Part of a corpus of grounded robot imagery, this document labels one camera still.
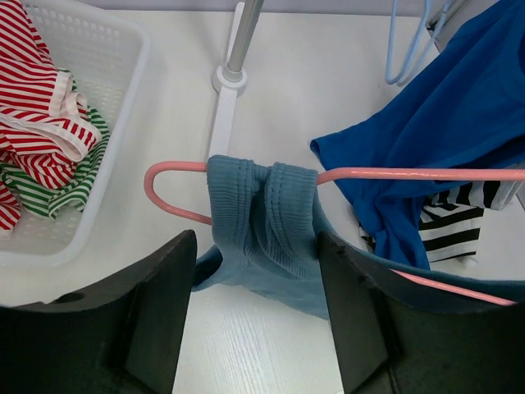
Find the red and white striped shirt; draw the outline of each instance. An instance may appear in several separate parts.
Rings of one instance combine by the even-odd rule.
[[[72,84],[71,74],[53,65],[21,0],[0,2],[0,161],[49,189],[67,185],[102,138]],[[15,197],[0,183],[0,229],[19,218]]]

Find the white wooden surface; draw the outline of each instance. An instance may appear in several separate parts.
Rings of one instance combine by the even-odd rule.
[[[84,253],[64,267],[1,268],[2,304],[56,299],[141,259],[186,228],[195,229],[201,252],[212,244],[209,227],[150,204],[142,182],[158,161],[206,157],[217,99],[210,77],[223,58],[231,14],[116,14],[147,27],[154,49],[93,234]],[[399,19],[397,53],[417,23]],[[321,170],[308,142],[366,119],[398,93],[383,79],[388,26],[381,16],[262,15],[246,64],[249,87],[238,103],[232,155]],[[162,174],[157,190],[173,204],[209,213],[202,174]],[[335,185],[322,186],[320,196],[336,230],[359,245],[355,220]],[[488,215],[485,271],[463,273],[516,276],[521,266],[516,248],[525,230],[517,207]],[[458,271],[458,264],[444,269]],[[326,322],[240,288],[214,286],[191,296],[174,393],[336,394],[341,389]]]

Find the pink hanger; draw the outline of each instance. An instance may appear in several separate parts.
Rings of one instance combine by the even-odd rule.
[[[166,171],[185,171],[185,172],[206,172],[206,163],[196,162],[161,162],[152,165],[144,177],[144,190],[149,199],[160,209],[179,216],[212,225],[212,219],[199,213],[191,212],[186,209],[177,208],[168,204],[161,199],[153,188],[155,176]],[[317,178],[317,184],[322,185],[330,181],[345,178],[363,178],[363,179],[405,179],[419,181],[525,181],[525,170],[468,170],[468,169],[451,169],[451,168],[373,168],[373,167],[347,167],[336,168],[324,172]],[[477,291],[470,291],[457,286],[451,286],[445,283],[432,281],[417,275],[402,273],[401,271],[392,270],[402,277],[415,282],[422,286],[433,287],[439,290],[483,300],[497,305],[513,305],[514,301],[506,300],[493,295],[483,294]]]

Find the plastic basket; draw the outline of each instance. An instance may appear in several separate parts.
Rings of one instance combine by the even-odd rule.
[[[11,238],[0,241],[0,265],[52,267],[71,261],[88,239],[125,137],[151,39],[141,26],[83,3],[27,0],[25,6],[55,66],[73,73],[111,130],[84,212],[63,208],[55,221],[22,212]]]

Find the clothes hanger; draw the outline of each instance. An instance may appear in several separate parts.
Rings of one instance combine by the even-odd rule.
[[[161,199],[153,188],[155,177],[161,172],[183,171],[183,172],[206,172],[207,164],[198,162],[162,162],[152,165],[144,176],[144,190],[148,198],[160,209],[181,218],[193,220],[194,222],[212,225],[209,216],[201,215],[177,208]],[[373,167],[343,167],[323,172],[317,177],[317,184],[323,185],[330,181],[345,178],[362,179],[398,179],[398,180],[420,180],[420,181],[525,181],[525,170],[471,170],[452,168],[373,168]],[[402,277],[422,286],[433,287],[442,291],[448,291],[461,296],[467,296],[496,305],[513,305],[512,300],[506,300],[493,295],[470,291],[461,287],[448,285],[446,283],[432,281],[424,277],[403,273],[392,269]]]
[[[418,29],[416,30],[416,34],[412,38],[412,42],[409,45],[409,49],[407,50],[407,53],[405,54],[403,65],[401,66],[401,70],[397,76],[391,76],[392,74],[392,52],[394,51],[394,32],[395,32],[395,20],[396,20],[396,12],[397,12],[397,3],[398,0],[394,0],[392,3],[392,14],[390,17],[390,33],[388,38],[388,49],[386,53],[386,73],[385,73],[385,80],[386,83],[389,85],[397,84],[398,86],[405,86],[408,84],[412,78],[416,76],[416,74],[421,69],[425,57],[427,56],[428,52],[432,48],[432,45],[435,43],[437,35],[441,32],[443,29],[443,26],[446,22],[446,13],[450,9],[450,6],[452,5],[452,2],[454,0],[447,0],[446,4],[441,8],[441,17],[436,23],[436,27],[434,28],[434,31],[432,33],[432,37],[428,40],[427,45],[423,49],[422,53],[419,55],[416,64],[414,67],[413,65],[413,59],[416,54],[416,50],[418,48],[419,41],[421,40],[421,37],[427,32],[427,20],[431,11],[431,0],[425,0],[424,1],[424,8],[423,8],[423,14],[421,16],[421,20],[419,21]]]
[[[399,87],[405,86],[408,84],[416,75],[419,73],[419,70],[421,70],[421,67],[423,66],[423,63],[425,62],[425,58],[427,57],[428,52],[431,50],[432,46],[436,42],[438,34],[443,29],[443,26],[446,22],[446,13],[450,9],[450,6],[452,5],[452,2],[454,0],[448,0],[447,3],[441,8],[441,16],[440,19],[437,21],[436,26],[434,27],[434,32],[432,33],[432,37],[428,40],[427,45],[421,52],[421,55],[419,55],[418,60],[416,61],[416,65],[412,67],[412,70],[404,77],[401,77],[401,79],[397,82],[397,85]]]
[[[403,65],[397,76],[392,76],[392,52],[394,51],[394,32],[395,32],[395,20],[397,13],[397,3],[399,0],[394,0],[392,2],[392,14],[390,16],[390,33],[388,37],[388,49],[386,51],[386,72],[385,80],[388,85],[393,85],[403,78],[409,68],[412,65],[413,57],[416,53],[416,48],[418,47],[419,40],[421,39],[424,32],[427,30],[426,23],[430,15],[431,0],[424,0],[423,3],[423,14],[421,20],[419,21],[419,26],[416,30],[416,34],[413,36],[412,41],[409,45],[409,49],[404,55]]]

